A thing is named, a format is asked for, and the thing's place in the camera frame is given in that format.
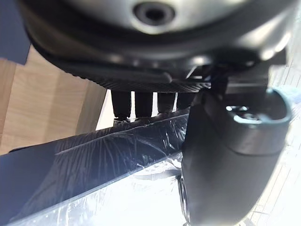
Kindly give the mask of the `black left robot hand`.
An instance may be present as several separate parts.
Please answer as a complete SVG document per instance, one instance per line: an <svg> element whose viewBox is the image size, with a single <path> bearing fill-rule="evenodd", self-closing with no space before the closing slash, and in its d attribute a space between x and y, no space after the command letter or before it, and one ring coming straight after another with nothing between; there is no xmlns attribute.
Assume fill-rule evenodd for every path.
<svg viewBox="0 0 301 226"><path fill-rule="evenodd" d="M107 89L195 93L180 191L190 225L234 225L262 194L292 119L268 87L297 0L19 0L34 48Z"/></svg>

